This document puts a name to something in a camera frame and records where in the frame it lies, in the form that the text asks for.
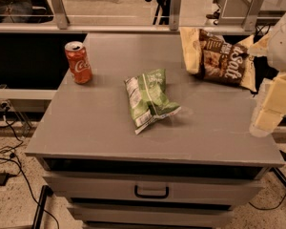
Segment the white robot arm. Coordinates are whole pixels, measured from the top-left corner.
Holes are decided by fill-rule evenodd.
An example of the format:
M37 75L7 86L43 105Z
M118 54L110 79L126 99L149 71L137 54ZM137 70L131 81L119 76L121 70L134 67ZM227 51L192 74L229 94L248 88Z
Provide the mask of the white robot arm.
M256 137L271 134L286 115L286 12L273 29L250 47L254 56L266 56L278 71L273 80L264 79L255 99L250 133Z

